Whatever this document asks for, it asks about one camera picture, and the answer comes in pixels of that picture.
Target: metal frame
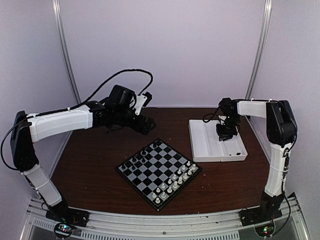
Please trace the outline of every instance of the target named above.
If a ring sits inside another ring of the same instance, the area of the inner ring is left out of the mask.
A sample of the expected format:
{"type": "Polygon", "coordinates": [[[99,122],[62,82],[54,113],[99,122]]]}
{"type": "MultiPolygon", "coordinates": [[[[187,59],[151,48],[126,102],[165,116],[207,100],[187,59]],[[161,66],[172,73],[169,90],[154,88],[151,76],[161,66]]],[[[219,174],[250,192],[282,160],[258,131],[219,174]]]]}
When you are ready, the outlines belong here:
{"type": "MultiPolygon", "coordinates": [[[[33,198],[28,206],[20,240],[30,238],[32,228],[38,227],[52,231],[55,221],[45,217],[46,211],[41,208],[43,201],[33,198]]],[[[289,198],[292,220],[300,240],[309,240],[309,233],[299,203],[295,197],[289,198]]],[[[289,208],[286,202],[281,204],[283,216],[288,217],[289,208]]],[[[238,210],[189,214],[189,215],[128,215],[108,212],[90,211],[87,227],[78,227],[72,235],[85,240],[238,240],[239,231],[252,228],[242,227],[238,210]]]]}
{"type": "Polygon", "coordinates": [[[254,89],[254,86],[255,86],[255,83],[256,83],[256,80],[257,80],[263,51],[266,46],[266,41],[267,41],[267,36],[268,36],[268,31],[269,31],[269,26],[270,26],[271,12],[272,12],[272,0],[265,0],[264,13],[263,13],[263,18],[262,18],[262,25],[261,25],[261,32],[260,32],[258,48],[256,51],[254,65],[253,65],[248,89],[246,91],[245,99],[250,99],[251,94],[254,89]]]}
{"type": "Polygon", "coordinates": [[[79,104],[81,103],[81,99],[80,99],[80,94],[75,81],[74,73],[71,67],[71,62],[70,62],[70,57],[69,57],[69,52],[68,52],[67,42],[65,37],[65,30],[64,30],[64,25],[62,21],[61,10],[60,10],[60,0],[52,0],[52,4],[53,4],[53,12],[54,12],[54,17],[56,21],[56,26],[59,32],[65,68],[69,77],[74,98],[77,104],[79,104]]]}

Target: white plastic tray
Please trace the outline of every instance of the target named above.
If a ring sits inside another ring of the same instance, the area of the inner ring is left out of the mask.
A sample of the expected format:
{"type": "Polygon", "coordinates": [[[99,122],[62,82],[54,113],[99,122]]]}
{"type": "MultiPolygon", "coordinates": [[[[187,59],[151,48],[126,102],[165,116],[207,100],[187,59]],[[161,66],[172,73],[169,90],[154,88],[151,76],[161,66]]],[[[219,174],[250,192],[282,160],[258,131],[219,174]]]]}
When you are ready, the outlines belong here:
{"type": "Polygon", "coordinates": [[[231,162],[243,161],[248,153],[241,136],[219,141],[216,131],[218,120],[204,123],[202,120],[189,120],[189,132],[193,161],[195,162],[231,162]]]}

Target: white wall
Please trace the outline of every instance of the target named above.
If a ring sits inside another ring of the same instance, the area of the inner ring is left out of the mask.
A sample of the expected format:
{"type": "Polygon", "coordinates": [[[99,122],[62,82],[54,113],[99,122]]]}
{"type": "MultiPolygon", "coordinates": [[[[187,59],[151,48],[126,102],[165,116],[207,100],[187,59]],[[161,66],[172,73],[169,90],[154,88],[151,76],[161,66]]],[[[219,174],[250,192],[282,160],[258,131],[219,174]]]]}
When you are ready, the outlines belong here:
{"type": "MultiPolygon", "coordinates": [[[[68,82],[51,0],[0,1],[0,137],[20,110],[43,112],[75,104],[68,82]]],[[[66,135],[35,143],[50,171],[66,135]]],[[[4,156],[13,166],[9,142],[4,156]]],[[[27,181],[0,162],[0,238],[15,240],[32,196],[27,181]]]]}
{"type": "MultiPolygon", "coordinates": [[[[265,1],[61,1],[81,99],[126,68],[154,75],[151,106],[217,106],[244,98],[254,64],[265,1]]],[[[149,76],[125,73],[110,82],[139,92],[149,76]]]]}
{"type": "MultiPolygon", "coordinates": [[[[320,235],[320,2],[274,0],[253,98],[289,100],[298,125],[286,192],[296,192],[312,239],[320,235]]],[[[265,121],[254,119],[265,142],[265,121]]]]}

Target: white chess piece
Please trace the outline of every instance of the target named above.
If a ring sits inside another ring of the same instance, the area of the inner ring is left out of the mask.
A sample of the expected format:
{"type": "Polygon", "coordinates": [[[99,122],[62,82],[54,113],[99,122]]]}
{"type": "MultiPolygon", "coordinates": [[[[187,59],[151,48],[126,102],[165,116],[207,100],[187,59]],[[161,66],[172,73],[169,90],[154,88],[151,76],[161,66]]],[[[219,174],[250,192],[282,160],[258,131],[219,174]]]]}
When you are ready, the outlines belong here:
{"type": "Polygon", "coordinates": [[[174,181],[174,183],[173,183],[173,189],[177,189],[178,188],[178,182],[177,181],[174,181]]]}

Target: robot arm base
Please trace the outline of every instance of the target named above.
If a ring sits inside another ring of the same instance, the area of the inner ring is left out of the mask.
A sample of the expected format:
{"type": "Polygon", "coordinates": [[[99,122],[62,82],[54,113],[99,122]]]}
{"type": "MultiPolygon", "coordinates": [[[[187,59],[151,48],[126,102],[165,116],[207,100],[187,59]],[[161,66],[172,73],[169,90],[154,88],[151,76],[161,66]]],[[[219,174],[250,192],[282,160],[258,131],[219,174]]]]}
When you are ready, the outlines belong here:
{"type": "Polygon", "coordinates": [[[284,199],[284,193],[271,197],[265,192],[262,192],[259,207],[245,209],[239,212],[242,226],[256,225],[282,217],[282,212],[279,208],[284,199]]]}

